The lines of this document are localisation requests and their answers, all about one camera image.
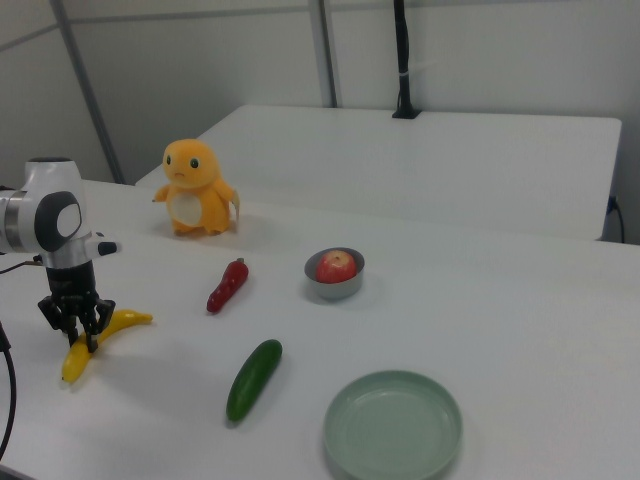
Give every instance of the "white wall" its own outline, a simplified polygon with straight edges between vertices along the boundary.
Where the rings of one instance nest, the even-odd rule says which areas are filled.
[[[612,191],[640,243],[640,1],[406,3],[414,106],[622,120]],[[329,11],[340,106],[395,109],[392,2],[331,0]],[[609,220],[605,238],[618,238]]]
[[[243,104],[330,104],[319,10],[307,0],[65,6],[129,183],[160,164],[168,143]]]
[[[24,163],[67,156],[84,178],[112,180],[46,0],[0,1],[0,184],[24,184]]]
[[[330,106],[319,3],[63,0],[125,180],[242,104]],[[612,191],[640,243],[640,0],[406,3],[414,105],[623,121]],[[339,106],[394,109],[391,4],[326,0]],[[0,183],[52,154],[111,179],[46,0],[0,0],[0,109]]]

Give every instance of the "plush toy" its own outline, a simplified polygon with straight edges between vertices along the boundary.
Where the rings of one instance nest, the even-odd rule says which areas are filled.
[[[200,140],[177,140],[164,151],[164,173],[169,179],[156,192],[155,202],[167,202],[176,234],[204,228],[212,235],[229,228],[229,202],[240,211],[240,198],[222,178],[216,154]]]

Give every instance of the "cucumber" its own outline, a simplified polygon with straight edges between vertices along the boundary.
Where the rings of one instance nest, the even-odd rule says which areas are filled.
[[[229,391],[227,418],[242,420],[256,403],[260,393],[282,357],[282,344],[277,340],[262,342],[242,365]]]

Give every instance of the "banana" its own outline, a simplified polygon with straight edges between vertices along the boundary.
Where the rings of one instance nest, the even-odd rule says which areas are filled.
[[[151,323],[152,315],[148,313],[140,313],[135,310],[116,310],[111,316],[111,321],[98,337],[98,343],[101,344],[111,335],[122,329],[132,327],[134,325],[143,325]],[[87,349],[87,336],[83,333],[73,343],[67,353],[67,357],[62,364],[62,380],[68,383],[75,382],[85,367],[91,360],[91,354]]]

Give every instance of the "table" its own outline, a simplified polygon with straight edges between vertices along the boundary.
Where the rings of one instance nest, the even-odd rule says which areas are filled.
[[[247,105],[199,138],[245,200],[593,240],[620,127],[610,118],[422,112],[399,120],[387,111]],[[164,183],[157,167],[137,185]]]
[[[340,478],[323,454],[327,407],[353,379],[398,368],[460,405],[463,448],[442,478],[636,478],[636,247],[251,201],[236,232],[175,237],[153,189],[85,186],[94,230],[123,244],[94,262],[98,291],[154,324],[112,337],[69,388],[66,338],[36,306],[44,271],[1,276],[19,389],[7,466],[40,480]],[[367,262],[362,290],[335,304],[303,274],[328,246]],[[250,278],[209,316],[237,257]],[[25,258],[5,255],[0,268]],[[282,342],[282,363],[229,428],[229,388],[268,338]],[[6,385],[0,376],[3,414]]]

